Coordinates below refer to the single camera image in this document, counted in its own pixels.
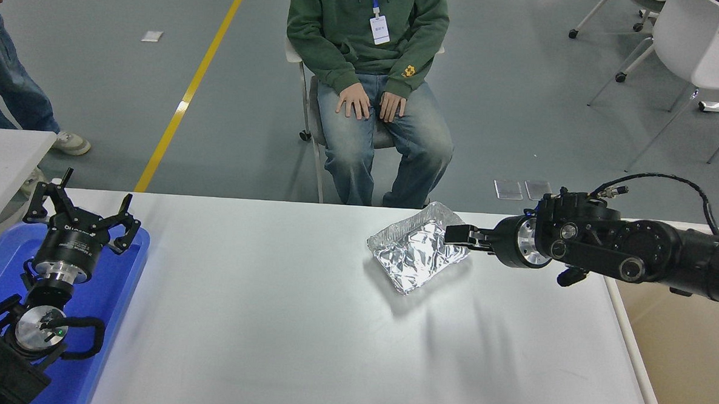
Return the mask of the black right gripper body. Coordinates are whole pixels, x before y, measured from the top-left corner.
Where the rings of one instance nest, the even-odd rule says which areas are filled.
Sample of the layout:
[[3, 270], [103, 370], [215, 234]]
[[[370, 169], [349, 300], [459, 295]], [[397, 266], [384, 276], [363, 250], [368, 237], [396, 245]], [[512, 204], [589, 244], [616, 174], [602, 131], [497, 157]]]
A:
[[526, 217], [509, 217], [498, 222], [492, 230], [492, 249], [504, 266], [527, 268], [518, 245], [518, 231], [526, 220]]

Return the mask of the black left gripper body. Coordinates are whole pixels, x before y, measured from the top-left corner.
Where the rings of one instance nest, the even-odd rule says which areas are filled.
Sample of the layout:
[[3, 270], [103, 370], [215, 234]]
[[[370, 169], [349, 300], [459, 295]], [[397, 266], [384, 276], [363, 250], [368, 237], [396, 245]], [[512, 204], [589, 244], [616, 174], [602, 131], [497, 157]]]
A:
[[102, 247], [109, 243], [109, 229], [90, 230], [97, 221], [71, 225], [67, 220], [51, 218], [42, 245], [34, 257], [34, 268], [45, 272], [57, 263], [78, 268], [79, 274], [95, 271]]

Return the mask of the person's right hand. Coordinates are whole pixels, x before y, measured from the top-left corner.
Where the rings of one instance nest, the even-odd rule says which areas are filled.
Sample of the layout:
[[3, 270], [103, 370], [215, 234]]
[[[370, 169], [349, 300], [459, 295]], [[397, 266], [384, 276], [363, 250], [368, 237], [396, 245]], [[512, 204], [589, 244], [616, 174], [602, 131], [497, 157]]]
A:
[[335, 112], [336, 114], [344, 113], [346, 118], [355, 116], [355, 119], [366, 120], [370, 118], [370, 108], [371, 103], [367, 92], [362, 83], [358, 82], [340, 91]]

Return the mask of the person's left hand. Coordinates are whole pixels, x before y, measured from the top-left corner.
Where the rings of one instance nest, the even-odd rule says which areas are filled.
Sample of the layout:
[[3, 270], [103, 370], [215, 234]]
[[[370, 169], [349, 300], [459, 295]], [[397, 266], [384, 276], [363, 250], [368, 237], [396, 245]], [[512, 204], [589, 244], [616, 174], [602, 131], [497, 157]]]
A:
[[379, 118], [384, 123], [393, 123], [397, 117], [403, 117], [406, 111], [406, 97], [396, 93], [384, 92], [380, 101]]

